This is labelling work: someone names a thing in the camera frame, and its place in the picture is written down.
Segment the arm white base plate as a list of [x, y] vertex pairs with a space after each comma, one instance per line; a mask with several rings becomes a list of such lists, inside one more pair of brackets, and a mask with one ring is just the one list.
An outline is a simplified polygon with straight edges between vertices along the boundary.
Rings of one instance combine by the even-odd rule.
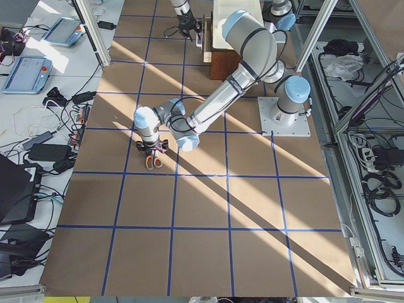
[[258, 97], [263, 136], [310, 137], [308, 118], [303, 104], [299, 111], [286, 114], [278, 108], [278, 97]]

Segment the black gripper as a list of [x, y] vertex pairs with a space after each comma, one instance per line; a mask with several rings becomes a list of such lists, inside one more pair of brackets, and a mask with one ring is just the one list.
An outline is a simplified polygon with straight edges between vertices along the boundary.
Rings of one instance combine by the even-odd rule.
[[177, 15], [179, 22], [179, 32], [185, 38], [192, 39], [190, 32], [194, 30], [199, 36], [202, 32], [202, 22], [197, 20], [192, 13], [186, 13], [184, 15]]
[[155, 142], [137, 141], [136, 147], [139, 152], [143, 152], [146, 155], [151, 155], [155, 151], [158, 151], [160, 153], [166, 153], [169, 149], [169, 141], [168, 140], [157, 140]]

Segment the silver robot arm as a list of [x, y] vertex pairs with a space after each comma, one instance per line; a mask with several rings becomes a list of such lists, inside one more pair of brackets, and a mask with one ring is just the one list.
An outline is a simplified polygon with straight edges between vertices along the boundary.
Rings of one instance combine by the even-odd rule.
[[171, 4], [178, 20], [178, 31], [184, 38], [192, 39], [191, 31], [195, 31], [196, 37], [199, 39], [202, 31], [202, 24], [200, 20], [197, 20], [188, 0], [171, 0]]
[[237, 69], [190, 116], [182, 100], [175, 98], [156, 107], [140, 107], [134, 112], [134, 125], [140, 140], [138, 151], [151, 155], [155, 150], [164, 153], [168, 142], [162, 141], [158, 129], [165, 125], [177, 146], [190, 152], [199, 145], [199, 135], [253, 85], [263, 81], [278, 97], [270, 110], [276, 124], [289, 126], [299, 115], [300, 108], [311, 92], [309, 82], [302, 76], [285, 70], [277, 57], [277, 43], [273, 33], [246, 10], [234, 11], [222, 27], [225, 41], [241, 56]]

